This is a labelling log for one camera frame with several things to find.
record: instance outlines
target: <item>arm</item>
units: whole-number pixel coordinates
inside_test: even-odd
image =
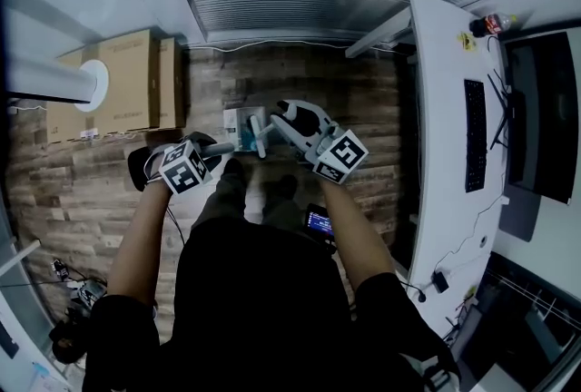
[[[163,181],[145,187],[113,261],[107,283],[108,295],[124,295],[153,305],[160,267],[163,216],[171,196]]]
[[[320,179],[320,187],[333,223],[337,251],[353,290],[372,276],[395,273],[387,246],[349,192],[324,179]]]

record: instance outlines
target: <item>floor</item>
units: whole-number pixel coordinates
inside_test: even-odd
[[[341,50],[330,48],[260,45],[229,54],[191,51],[188,69],[190,108],[185,132],[206,132],[223,141],[222,109],[265,105],[270,112],[283,98],[316,103],[342,127],[351,128],[369,149],[369,157],[351,175],[347,187],[384,241],[393,243],[402,186],[401,81],[392,54],[372,51],[347,60]],[[44,111],[19,112],[13,121],[7,198],[21,244],[33,239],[42,242],[25,263],[33,279],[54,280],[50,263],[55,258],[84,275],[105,279],[140,197],[129,177],[126,158],[145,144],[144,135],[47,145]],[[158,133],[157,137],[170,135]],[[317,182],[296,165],[288,146],[275,145],[264,161],[252,155],[242,160],[252,174],[248,220],[260,221],[264,186],[288,172],[299,178],[296,200],[303,209],[309,202],[322,204]],[[214,178],[219,177],[224,163],[214,171]],[[172,210],[186,239],[215,182],[188,200],[172,199]],[[166,220],[156,294],[162,341],[172,333],[173,288],[181,250],[178,233]],[[67,289],[59,284],[37,288],[51,315],[60,319]]]

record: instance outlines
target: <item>person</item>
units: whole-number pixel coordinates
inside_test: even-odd
[[[320,178],[356,321],[336,263],[301,232],[296,179],[277,183],[262,225],[244,219],[246,185],[242,165],[230,159],[183,248],[172,338],[161,346],[152,305],[171,192],[163,181],[145,187],[108,295],[92,312],[84,391],[349,383],[432,390],[410,358],[436,358],[458,376],[347,189]]]

